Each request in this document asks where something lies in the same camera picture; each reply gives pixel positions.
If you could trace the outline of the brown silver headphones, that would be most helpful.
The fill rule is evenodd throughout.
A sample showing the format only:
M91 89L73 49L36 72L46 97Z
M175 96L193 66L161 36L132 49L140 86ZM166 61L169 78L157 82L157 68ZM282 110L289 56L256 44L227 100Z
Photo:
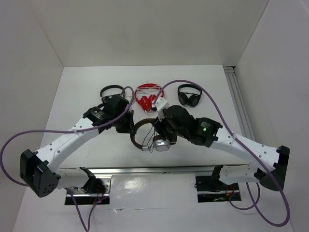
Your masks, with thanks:
M144 137L143 142L141 144L139 144L135 140L135 136L137 133L130 135L131 142L137 149L144 152L153 152L154 150L158 152L168 151L172 145L168 141L164 141L159 138L157 132L155 131L152 125L154 119L155 118L146 118L136 123L135 124L136 132L140 127L146 124L151 124L151 128L148 134Z

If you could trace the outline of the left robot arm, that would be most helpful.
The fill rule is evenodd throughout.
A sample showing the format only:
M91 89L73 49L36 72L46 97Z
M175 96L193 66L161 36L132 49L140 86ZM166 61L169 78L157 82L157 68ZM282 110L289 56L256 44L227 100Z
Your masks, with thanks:
M105 190L102 180L86 167L61 169L61 163L87 141L112 127L118 133L133 132L133 112L121 95L112 95L105 103L89 108L67 134L35 152L27 149L20 157L20 177L40 198L55 189L74 188L85 193Z

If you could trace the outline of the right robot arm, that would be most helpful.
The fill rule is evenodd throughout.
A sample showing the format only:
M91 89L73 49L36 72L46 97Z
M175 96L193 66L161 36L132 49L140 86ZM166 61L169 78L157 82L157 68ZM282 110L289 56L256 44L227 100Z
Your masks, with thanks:
M241 182L259 183L272 191L284 188L290 155L288 147L270 147L231 133L210 118L194 118L179 105L163 106L157 111L154 126L159 135L172 145L178 137L182 137L194 145L221 150L248 163L216 166L211 175L213 188L222 189Z

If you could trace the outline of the left black headphones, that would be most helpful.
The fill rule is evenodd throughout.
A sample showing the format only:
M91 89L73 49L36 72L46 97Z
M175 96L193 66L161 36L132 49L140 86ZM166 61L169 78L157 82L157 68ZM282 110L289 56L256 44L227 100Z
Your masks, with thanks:
M102 103L106 103L113 95L120 95L124 97L125 92L124 88L120 85L108 85L101 89L99 95Z

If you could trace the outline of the black headphones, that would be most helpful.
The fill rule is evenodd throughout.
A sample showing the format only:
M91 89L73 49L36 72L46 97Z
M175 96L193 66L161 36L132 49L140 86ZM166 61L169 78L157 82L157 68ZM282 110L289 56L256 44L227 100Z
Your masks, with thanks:
M183 88L191 88L197 90L199 93L182 91ZM190 107L196 107L202 96L202 90L192 84L182 84L178 86L177 95L179 103L183 106L188 105Z
M108 85L101 89L99 95L102 103L106 103L113 95L120 95L124 97L125 92L124 88L120 85Z

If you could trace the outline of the red headphones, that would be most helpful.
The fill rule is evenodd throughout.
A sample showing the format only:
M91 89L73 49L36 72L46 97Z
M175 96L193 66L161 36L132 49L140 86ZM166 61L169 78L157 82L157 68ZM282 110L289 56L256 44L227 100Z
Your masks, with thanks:
M152 92L154 90L161 89L162 87L160 85L154 83L145 83L135 89L135 101L140 105L145 113L150 113L152 111L152 101L156 98L156 95ZM141 97L138 97L138 94L141 94L144 90L146 90L146 93L144 93Z

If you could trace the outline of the right black headphones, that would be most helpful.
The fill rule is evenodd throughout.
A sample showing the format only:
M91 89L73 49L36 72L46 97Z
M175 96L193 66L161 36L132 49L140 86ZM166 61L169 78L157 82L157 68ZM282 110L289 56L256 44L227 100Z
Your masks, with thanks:
M182 91L183 88L191 88L197 90L199 93ZM188 105L190 107L196 107L202 96L202 90L192 84L182 84L178 86L177 95L179 103L183 106Z

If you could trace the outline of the aluminium rail front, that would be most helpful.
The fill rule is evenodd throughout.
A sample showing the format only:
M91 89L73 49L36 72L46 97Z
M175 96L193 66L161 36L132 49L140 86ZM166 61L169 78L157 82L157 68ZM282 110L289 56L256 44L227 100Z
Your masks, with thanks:
M99 175L144 175L144 174L195 174L211 175L214 166L159 166L129 168L88 168L96 176Z

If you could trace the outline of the aluminium rail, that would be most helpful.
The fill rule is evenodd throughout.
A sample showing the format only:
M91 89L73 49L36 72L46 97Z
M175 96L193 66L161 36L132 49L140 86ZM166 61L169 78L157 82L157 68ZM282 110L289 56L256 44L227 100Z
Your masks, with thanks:
M214 166L159 166L129 168L88 168L96 176L99 175L144 175L144 174L195 174L211 175Z
M242 135L253 141L256 141L253 128L249 120L249 115L245 106L245 102L236 77L235 67L223 66L223 69L231 92L233 104L236 109L236 114L240 124Z

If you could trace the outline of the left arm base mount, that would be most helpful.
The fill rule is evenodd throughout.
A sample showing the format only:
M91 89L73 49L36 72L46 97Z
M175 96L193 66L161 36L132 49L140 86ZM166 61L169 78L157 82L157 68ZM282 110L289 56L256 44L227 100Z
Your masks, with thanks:
M95 184L90 189L70 187L65 198L65 205L74 205L70 192L73 194L78 205L108 205L110 204L110 191L112 176L99 174L96 176Z

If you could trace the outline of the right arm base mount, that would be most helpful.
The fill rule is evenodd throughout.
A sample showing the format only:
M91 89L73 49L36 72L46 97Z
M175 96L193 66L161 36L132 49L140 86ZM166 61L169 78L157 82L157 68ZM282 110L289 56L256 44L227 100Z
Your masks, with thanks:
M232 201L241 201L238 184L226 185L210 176L196 176L195 188L198 203L228 202L230 196Z

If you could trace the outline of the aluminium rail right side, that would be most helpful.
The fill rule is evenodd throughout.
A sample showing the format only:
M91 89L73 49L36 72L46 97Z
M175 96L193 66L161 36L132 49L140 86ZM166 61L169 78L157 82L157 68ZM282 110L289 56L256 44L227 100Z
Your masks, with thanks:
M245 106L245 102L236 77L235 67L223 66L223 69L231 92L233 104L236 109L236 114L240 124L242 135L253 141L256 141L253 128L249 120L249 115Z

